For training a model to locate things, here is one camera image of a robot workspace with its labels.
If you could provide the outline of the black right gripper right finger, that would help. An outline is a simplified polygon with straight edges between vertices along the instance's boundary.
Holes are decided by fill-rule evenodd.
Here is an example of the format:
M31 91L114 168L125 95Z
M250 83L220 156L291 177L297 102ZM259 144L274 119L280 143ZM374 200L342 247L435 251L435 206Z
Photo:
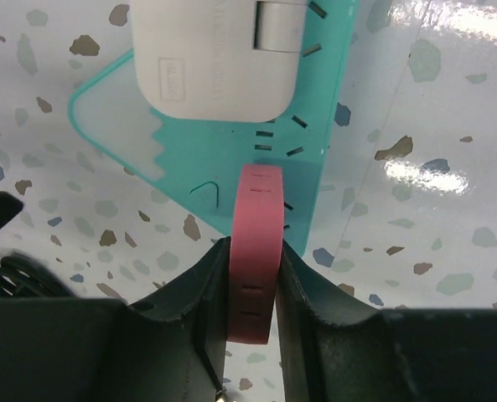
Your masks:
M497 401L497 309L377 309L282 248L288 401Z

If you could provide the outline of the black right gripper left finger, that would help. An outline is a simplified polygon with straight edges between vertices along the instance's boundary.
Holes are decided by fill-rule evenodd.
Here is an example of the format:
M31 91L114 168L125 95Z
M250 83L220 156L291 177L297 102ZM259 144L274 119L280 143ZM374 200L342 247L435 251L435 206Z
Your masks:
M0 401L212 401L230 239L143 299L0 298Z

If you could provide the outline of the teal triangular power socket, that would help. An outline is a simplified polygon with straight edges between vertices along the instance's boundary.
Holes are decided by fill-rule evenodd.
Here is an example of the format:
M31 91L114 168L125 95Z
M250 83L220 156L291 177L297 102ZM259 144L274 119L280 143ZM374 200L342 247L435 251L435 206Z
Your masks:
M282 169L284 238L303 253L334 125L355 1L312 1L292 102L266 122L192 121L155 110L137 87L132 52L86 81L68 118L91 145L224 235L230 233L241 168Z

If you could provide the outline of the white square adapter plug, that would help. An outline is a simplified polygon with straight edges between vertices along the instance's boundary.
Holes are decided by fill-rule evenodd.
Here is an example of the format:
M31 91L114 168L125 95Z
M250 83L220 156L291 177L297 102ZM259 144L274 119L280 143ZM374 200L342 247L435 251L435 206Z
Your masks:
M305 1L134 1L139 89L172 118L272 120L293 100L307 11Z

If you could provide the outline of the pink square adapter plug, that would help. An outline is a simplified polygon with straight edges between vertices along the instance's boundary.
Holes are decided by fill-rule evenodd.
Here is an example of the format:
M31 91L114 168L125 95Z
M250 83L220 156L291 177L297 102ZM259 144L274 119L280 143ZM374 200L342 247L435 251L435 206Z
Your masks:
M230 235L227 340L266 344L281 264L284 197L280 167L246 164Z

